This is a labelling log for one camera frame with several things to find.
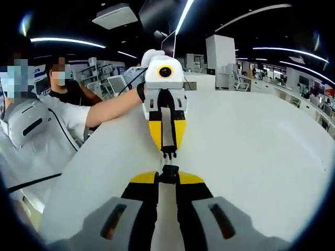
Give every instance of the camera lens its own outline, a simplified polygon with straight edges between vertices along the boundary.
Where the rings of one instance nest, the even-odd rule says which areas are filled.
[[[171,72],[171,69],[168,68],[168,67],[163,67],[159,70],[159,74],[162,76],[162,77],[170,77],[172,72]]]

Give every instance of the black glove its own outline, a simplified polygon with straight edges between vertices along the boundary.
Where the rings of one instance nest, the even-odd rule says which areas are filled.
[[[140,97],[140,99],[142,100],[142,103],[144,103],[146,97],[144,95],[144,84],[145,83],[141,83],[137,86],[136,90],[137,90],[137,94]]]

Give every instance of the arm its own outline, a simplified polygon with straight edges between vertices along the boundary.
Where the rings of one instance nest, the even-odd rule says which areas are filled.
[[[87,127],[96,127],[105,121],[115,119],[131,108],[142,103],[136,89],[132,89],[118,97],[100,102],[90,107],[86,118]]]
[[[83,83],[79,83],[80,89],[83,91],[85,96],[92,102],[93,105],[101,102],[101,98],[99,98],[97,95],[95,95],[90,89],[87,89]]]

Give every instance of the black cable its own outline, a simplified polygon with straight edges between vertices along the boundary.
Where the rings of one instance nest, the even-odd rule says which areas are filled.
[[[40,183],[40,182],[45,181],[45,180],[48,180],[48,179],[56,178],[56,177],[61,176],[61,175],[62,175],[62,173],[54,174],[54,175],[47,176],[47,177],[44,177],[44,178],[35,179],[35,180],[33,180],[33,181],[29,181],[29,182],[26,182],[26,183],[22,183],[22,184],[20,184],[20,185],[13,186],[13,187],[10,187],[10,188],[7,188],[7,192],[8,192],[8,193],[12,193],[12,192],[15,192],[15,191],[17,191],[17,190],[23,189],[23,188],[25,188],[25,187],[32,186],[32,185],[34,185],[34,184]]]
[[[5,105],[5,92],[4,92],[4,90],[2,89],[2,84],[1,84],[1,86],[0,86],[0,88],[1,88],[1,91],[2,91],[2,96],[4,97],[4,100],[3,100],[3,107],[4,107],[4,110],[3,110],[3,112],[0,114],[0,119],[4,119],[4,117],[5,117],[5,111],[6,111],[6,105]]]
[[[119,93],[118,96],[120,96],[120,94],[125,90],[127,89],[127,87],[129,87],[131,85],[132,82],[134,82],[136,80],[136,78],[138,78],[142,73],[144,73],[148,68],[145,68],[144,71],[140,72],[140,74],[138,74],[132,81],[129,82],[128,85],[126,85]]]
[[[188,87],[189,87],[189,90],[192,90],[191,89],[191,86],[189,85],[189,82],[187,81],[186,77],[184,76],[184,79],[186,80],[187,84],[188,84]]]
[[[71,146],[73,147],[73,149],[74,149],[76,152],[78,152],[77,148],[72,144],[72,142],[71,142],[71,140],[69,139],[68,135],[65,133],[65,131],[64,131],[64,129],[63,129],[62,125],[61,125],[61,122],[59,121],[57,115],[56,115],[56,114],[54,113],[54,111],[51,110],[50,108],[48,108],[48,110],[51,111],[51,112],[53,113],[53,115],[56,117],[56,120],[57,120],[59,126],[61,127],[61,129],[62,129],[62,131],[63,131],[63,133],[64,133],[66,139],[69,141],[69,143],[71,144]]]

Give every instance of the white tabletop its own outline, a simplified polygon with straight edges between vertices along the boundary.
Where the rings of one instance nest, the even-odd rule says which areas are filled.
[[[187,127],[180,170],[202,177],[252,219],[265,236],[293,241],[323,199],[334,141],[309,115],[272,95],[187,92]],[[130,179],[161,171],[141,107],[102,124],[69,162],[44,210],[47,242],[69,238],[87,215]]]

